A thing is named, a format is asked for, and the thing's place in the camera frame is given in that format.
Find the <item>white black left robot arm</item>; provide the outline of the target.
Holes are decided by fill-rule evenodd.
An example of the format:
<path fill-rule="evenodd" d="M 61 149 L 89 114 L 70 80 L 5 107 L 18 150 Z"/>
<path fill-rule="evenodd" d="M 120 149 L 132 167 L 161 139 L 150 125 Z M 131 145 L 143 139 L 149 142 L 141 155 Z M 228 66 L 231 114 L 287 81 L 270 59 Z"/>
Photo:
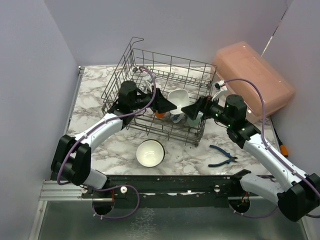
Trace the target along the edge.
<path fill-rule="evenodd" d="M 166 113 L 177 107 L 158 88 L 144 93 L 134 81 L 123 82 L 117 100 L 100 121 L 76 136 L 65 134 L 60 138 L 51 164 L 57 183 L 89 186 L 97 196 L 106 197 L 111 186 L 105 174 L 91 167 L 92 152 L 147 108 Z"/>

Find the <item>orange bowl white inside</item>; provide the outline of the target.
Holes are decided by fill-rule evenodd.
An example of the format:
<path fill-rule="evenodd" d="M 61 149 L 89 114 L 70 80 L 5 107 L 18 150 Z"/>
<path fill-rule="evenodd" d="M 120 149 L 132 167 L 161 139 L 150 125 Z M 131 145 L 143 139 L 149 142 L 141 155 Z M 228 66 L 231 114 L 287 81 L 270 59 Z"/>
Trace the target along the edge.
<path fill-rule="evenodd" d="M 156 116 L 157 118 L 159 118 L 159 119 L 160 119 L 160 118 L 163 118 L 163 117 L 165 116 L 165 114 L 166 114 L 165 112 L 164 112 L 164 113 L 159 113 L 159 112 L 157 112 L 157 111 L 155 112 L 155 116 Z"/>

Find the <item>lime green square bowl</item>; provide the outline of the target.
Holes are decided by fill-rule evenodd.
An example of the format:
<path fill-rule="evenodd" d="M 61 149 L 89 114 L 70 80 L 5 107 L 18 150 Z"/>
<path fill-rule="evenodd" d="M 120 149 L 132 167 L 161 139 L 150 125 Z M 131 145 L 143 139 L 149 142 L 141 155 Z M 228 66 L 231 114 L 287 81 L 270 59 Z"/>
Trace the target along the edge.
<path fill-rule="evenodd" d="M 181 109 L 190 104 L 189 93 L 185 89 L 176 89 L 169 92 L 167 100 L 176 105 L 176 109 L 169 111 L 172 115 L 182 114 Z"/>

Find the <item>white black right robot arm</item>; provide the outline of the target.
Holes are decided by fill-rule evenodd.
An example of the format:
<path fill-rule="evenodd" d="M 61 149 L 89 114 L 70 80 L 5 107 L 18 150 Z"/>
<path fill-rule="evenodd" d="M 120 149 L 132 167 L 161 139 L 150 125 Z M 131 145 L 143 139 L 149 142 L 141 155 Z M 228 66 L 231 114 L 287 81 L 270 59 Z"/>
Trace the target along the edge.
<path fill-rule="evenodd" d="M 195 120 L 202 112 L 204 119 L 214 119 L 227 127 L 228 137 L 241 149 L 255 157 L 276 179 L 272 182 L 248 170 L 233 175 L 229 189 L 240 196 L 250 192 L 277 205 L 282 214 L 296 222 L 320 205 L 320 178 L 292 164 L 262 136 L 261 131 L 246 120 L 247 105 L 240 95 L 231 94 L 225 105 L 210 96 L 201 96 L 182 112 Z"/>

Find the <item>mint green ceramic bowl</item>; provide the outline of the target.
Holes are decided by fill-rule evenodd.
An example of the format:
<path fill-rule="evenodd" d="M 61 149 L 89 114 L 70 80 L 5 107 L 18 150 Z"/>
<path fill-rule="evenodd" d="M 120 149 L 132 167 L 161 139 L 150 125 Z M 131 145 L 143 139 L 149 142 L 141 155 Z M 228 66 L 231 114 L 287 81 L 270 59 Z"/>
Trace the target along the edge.
<path fill-rule="evenodd" d="M 198 125 L 202 121 L 203 113 L 201 111 L 198 112 L 195 120 L 192 120 L 190 117 L 187 117 L 186 122 L 189 127 L 193 128 Z"/>

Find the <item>grey wire dish rack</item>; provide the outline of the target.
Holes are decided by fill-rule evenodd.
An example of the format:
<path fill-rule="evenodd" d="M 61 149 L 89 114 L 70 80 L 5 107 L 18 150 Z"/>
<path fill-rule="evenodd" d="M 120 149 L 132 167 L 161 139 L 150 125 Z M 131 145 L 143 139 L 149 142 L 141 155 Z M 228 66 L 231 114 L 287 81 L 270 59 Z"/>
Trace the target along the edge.
<path fill-rule="evenodd" d="M 205 130 L 199 114 L 190 120 L 180 109 L 214 94 L 213 64 L 136 48 L 132 37 L 102 93 L 102 112 L 126 114 L 150 106 L 124 121 L 134 129 L 198 146 Z"/>

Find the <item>white blue floral bowl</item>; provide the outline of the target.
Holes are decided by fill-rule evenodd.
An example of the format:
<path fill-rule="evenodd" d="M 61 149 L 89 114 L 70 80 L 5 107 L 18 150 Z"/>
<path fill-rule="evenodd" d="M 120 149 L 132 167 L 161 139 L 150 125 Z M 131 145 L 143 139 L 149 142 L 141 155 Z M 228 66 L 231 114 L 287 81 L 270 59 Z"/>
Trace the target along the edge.
<path fill-rule="evenodd" d="M 184 113 L 170 114 L 170 119 L 174 124 L 177 124 L 183 119 L 184 116 L 185 116 Z"/>

